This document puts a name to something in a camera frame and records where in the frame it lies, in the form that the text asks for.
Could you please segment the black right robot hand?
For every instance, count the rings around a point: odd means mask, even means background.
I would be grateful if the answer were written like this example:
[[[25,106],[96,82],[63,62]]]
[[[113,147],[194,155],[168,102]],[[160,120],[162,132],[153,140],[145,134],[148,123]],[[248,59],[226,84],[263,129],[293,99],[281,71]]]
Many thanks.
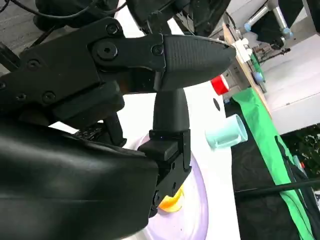
[[[235,57],[208,37],[127,38],[112,17],[26,50],[0,78],[1,239],[119,240],[146,227],[192,171],[184,88]],[[124,95],[148,93],[153,127],[137,150],[51,128],[115,122]]]

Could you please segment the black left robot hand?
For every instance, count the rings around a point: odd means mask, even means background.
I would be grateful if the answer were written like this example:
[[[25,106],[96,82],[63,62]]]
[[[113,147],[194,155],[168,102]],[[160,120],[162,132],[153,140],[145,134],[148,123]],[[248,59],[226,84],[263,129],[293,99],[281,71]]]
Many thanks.
[[[189,0],[126,0],[138,28],[146,35],[170,35],[168,20],[180,13]]]

